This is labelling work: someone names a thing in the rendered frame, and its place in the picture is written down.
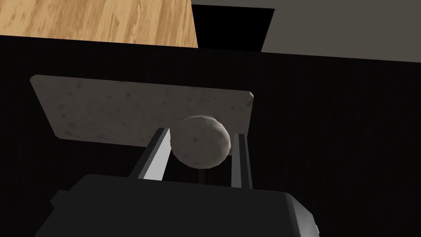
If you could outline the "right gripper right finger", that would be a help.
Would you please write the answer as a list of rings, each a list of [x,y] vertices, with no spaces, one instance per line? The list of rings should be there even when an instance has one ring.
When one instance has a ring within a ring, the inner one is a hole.
[[[252,189],[250,157],[245,135],[235,133],[231,148],[231,187]]]

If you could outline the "grey speckled drawer front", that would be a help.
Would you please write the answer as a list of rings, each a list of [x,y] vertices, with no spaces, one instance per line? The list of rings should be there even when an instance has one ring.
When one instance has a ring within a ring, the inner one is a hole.
[[[230,136],[248,133],[249,91],[34,75],[31,85],[56,137],[146,147],[158,128],[207,115]]]

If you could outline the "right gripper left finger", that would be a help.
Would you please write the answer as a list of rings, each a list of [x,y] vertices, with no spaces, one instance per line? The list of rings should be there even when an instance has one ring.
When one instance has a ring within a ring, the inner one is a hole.
[[[158,128],[129,178],[161,181],[171,152],[170,138],[169,128]]]

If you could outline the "grey speckled round knob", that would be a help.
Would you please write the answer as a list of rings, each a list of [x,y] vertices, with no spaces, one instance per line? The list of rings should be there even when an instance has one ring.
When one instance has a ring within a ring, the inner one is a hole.
[[[195,169],[210,169],[226,159],[231,140],[224,126],[213,117],[190,116],[170,130],[174,156]]]

